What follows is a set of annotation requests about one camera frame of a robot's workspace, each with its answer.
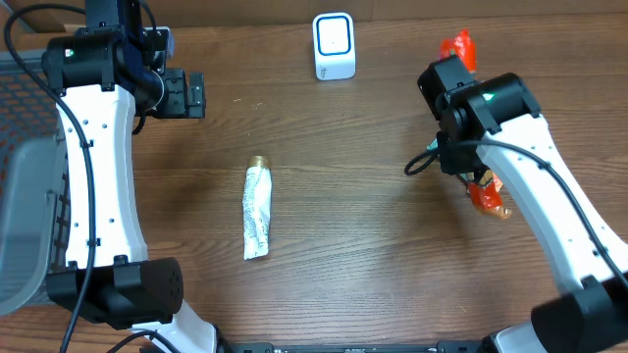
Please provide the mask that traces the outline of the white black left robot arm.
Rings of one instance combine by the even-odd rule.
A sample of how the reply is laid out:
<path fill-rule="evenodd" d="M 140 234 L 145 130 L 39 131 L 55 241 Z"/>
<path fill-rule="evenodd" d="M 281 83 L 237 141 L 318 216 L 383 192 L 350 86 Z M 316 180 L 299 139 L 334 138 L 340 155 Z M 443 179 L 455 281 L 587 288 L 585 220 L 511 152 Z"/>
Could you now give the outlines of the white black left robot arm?
<path fill-rule="evenodd" d="M 131 155 L 138 117 L 196 119 L 203 76 L 169 68 L 165 26 L 86 27 L 48 43 L 46 88 L 65 134 L 70 187 L 67 267 L 46 279 L 74 320 L 129 330 L 170 352 L 217 352 L 219 333 L 185 302 L 177 260 L 152 260 L 139 225 Z"/>

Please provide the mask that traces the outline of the white tube gold cap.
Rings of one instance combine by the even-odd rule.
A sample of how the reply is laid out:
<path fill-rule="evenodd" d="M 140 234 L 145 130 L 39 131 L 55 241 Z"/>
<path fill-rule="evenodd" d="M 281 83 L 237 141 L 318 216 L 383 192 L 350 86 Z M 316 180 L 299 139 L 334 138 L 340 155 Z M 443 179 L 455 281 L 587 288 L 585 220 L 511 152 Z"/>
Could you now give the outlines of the white tube gold cap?
<path fill-rule="evenodd" d="M 269 159 L 253 156 L 245 173 L 242 196 L 244 260 L 269 254 L 272 187 Z"/>

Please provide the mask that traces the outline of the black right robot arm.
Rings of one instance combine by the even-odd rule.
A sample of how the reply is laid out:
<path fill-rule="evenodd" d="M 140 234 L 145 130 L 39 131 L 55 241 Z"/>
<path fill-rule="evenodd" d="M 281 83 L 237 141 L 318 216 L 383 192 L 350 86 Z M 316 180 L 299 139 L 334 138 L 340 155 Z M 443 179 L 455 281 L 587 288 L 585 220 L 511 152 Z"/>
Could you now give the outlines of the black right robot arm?
<path fill-rule="evenodd" d="M 486 338 L 486 352 L 600 352 L 627 339 L 627 245 L 570 173 L 523 80 L 480 82 L 463 67 L 423 73 L 441 168 L 497 174 L 548 259 L 559 298 Z"/>

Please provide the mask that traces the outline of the orange pasta package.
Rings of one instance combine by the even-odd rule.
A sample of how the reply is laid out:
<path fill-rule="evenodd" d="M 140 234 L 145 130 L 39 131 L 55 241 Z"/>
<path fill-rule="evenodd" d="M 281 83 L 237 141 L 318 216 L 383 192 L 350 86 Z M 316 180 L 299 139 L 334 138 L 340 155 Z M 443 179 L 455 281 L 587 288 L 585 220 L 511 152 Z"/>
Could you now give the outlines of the orange pasta package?
<path fill-rule="evenodd" d="M 472 76 L 477 72 L 476 45 L 467 28 L 455 37 L 443 40 L 439 54 L 440 59 L 457 56 Z M 503 183 L 493 171 L 487 170 L 478 181 L 474 180 L 471 173 L 459 175 L 458 178 L 465 185 L 467 195 L 477 211 L 501 220 L 511 216 L 511 210 L 503 206 L 499 193 Z"/>

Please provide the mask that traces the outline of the teal snack bar wrapper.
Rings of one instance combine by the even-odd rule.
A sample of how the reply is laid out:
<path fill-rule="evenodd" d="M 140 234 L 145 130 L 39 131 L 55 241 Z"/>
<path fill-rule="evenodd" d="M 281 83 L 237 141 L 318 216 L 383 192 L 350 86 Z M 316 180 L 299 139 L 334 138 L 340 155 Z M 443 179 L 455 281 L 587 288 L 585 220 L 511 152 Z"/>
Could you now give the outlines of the teal snack bar wrapper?
<path fill-rule="evenodd" d="M 437 148 L 438 148 L 438 141 L 434 139 L 433 142 L 427 146 L 426 150 L 433 151 L 433 150 L 436 150 Z"/>

